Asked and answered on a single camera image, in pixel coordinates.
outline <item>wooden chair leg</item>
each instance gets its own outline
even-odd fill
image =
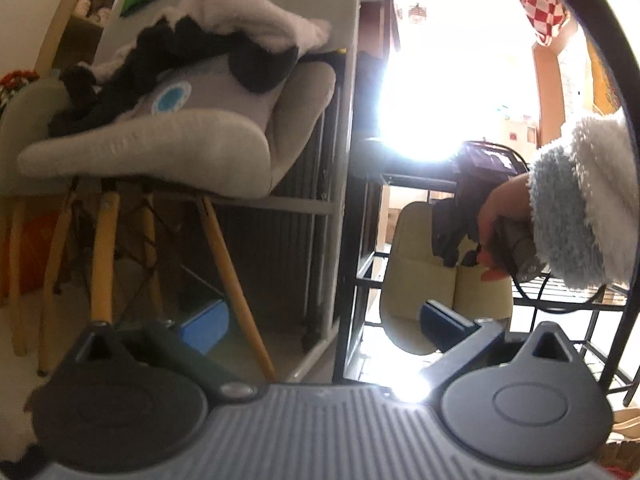
[[[222,236],[220,224],[218,223],[218,218],[216,217],[216,212],[213,209],[211,200],[205,196],[201,197],[198,200],[198,210],[200,212],[202,227],[207,235],[207,241],[209,242],[216,267],[218,268],[220,278],[222,279],[226,294],[231,303],[231,308],[234,310],[240,328],[254,352],[262,374],[269,382],[275,382],[277,377],[273,363],[264,346],[260,332],[258,332],[258,327],[255,325],[254,316],[244,298],[238,275],[234,269],[229,251],[226,248],[225,239]]]
[[[7,290],[5,289],[6,283],[4,282],[4,274],[6,269],[4,268],[4,240],[6,238],[6,232],[9,228],[9,201],[5,198],[0,198],[0,308],[4,307],[4,295]]]
[[[9,315],[12,329],[11,341],[14,346],[14,354],[17,356],[23,356],[27,353],[20,311],[20,241],[25,207],[26,200],[23,198],[14,202],[9,234]]]
[[[142,209],[142,223],[145,237],[152,241],[156,241],[156,218],[154,217],[151,207],[154,206],[154,196],[151,193],[145,195],[145,200],[149,207]],[[145,241],[145,263],[147,268],[155,266],[158,261],[156,247]],[[151,291],[151,302],[154,306],[154,315],[156,317],[164,317],[162,310],[162,293],[160,291],[160,278],[158,277],[158,269],[154,270],[153,275],[149,279],[149,287]]]
[[[38,375],[44,377],[51,368],[49,333],[55,319],[56,303],[53,298],[54,288],[60,273],[62,257],[65,253],[66,236],[73,218],[72,206],[76,200],[76,192],[70,191],[60,208],[60,215],[53,231],[49,259],[44,271],[44,283],[42,285],[42,309],[40,311],[40,335],[38,340]]]
[[[103,194],[95,227],[94,261],[91,273],[91,319],[113,322],[113,251],[120,195],[116,191]]]

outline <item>red fabric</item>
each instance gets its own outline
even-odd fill
[[[618,478],[622,478],[622,480],[630,480],[634,475],[633,473],[624,471],[619,467],[607,467],[607,471],[609,471],[612,475],[617,476]]]
[[[560,0],[520,0],[527,17],[536,30],[538,41],[549,46],[567,19]]]

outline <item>wall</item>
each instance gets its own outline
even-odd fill
[[[60,0],[0,0],[0,76],[34,68]]]

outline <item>black metal rack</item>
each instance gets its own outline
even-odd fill
[[[640,106],[635,105],[640,95],[640,69],[628,40],[606,0],[563,0],[572,10],[572,14],[580,21],[585,33],[591,38],[599,50],[600,58],[607,64],[615,78],[616,90],[622,98],[626,122],[632,136],[632,146],[638,157],[640,146]],[[412,187],[452,191],[455,188],[453,179],[447,179],[446,168],[442,164],[423,164],[419,168],[397,172],[394,184],[404,182]],[[335,298],[336,313],[340,317],[337,353],[334,368],[334,382],[345,380],[347,364],[362,338],[367,310],[367,298],[372,288],[382,288],[382,282],[372,279],[372,264],[375,257],[388,257],[388,254],[376,251],[376,226],[380,209],[381,184],[350,174],[347,181],[346,207],[340,263],[338,266],[338,287]],[[543,276],[553,286],[552,276]],[[640,313],[640,280],[638,280],[638,261],[636,275],[632,279],[629,290],[616,285],[609,285],[608,290],[626,297],[624,305],[618,304],[579,304],[566,300],[550,300],[543,295],[539,287],[534,293],[536,300],[527,300],[519,295],[514,296],[514,304],[534,307],[534,322],[537,311],[554,308],[564,311],[591,310],[591,319],[583,340],[576,344],[582,346],[581,352],[591,352],[604,364],[600,375],[600,386],[604,392],[614,393],[626,391],[625,405],[628,404],[640,380],[640,368],[635,377],[630,378],[620,370],[620,359],[629,336]],[[621,312],[622,316],[616,330],[609,354],[606,355],[593,345],[591,337],[600,312]],[[610,389],[614,377],[622,383],[619,388]]]

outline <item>hand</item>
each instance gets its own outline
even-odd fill
[[[488,270],[482,273],[482,281],[492,282],[506,278],[509,273],[497,267],[486,249],[494,236],[494,222],[503,216],[519,222],[531,219],[529,205],[529,174],[524,173],[500,184],[495,188],[478,213],[478,232],[482,250],[478,254],[478,262]]]

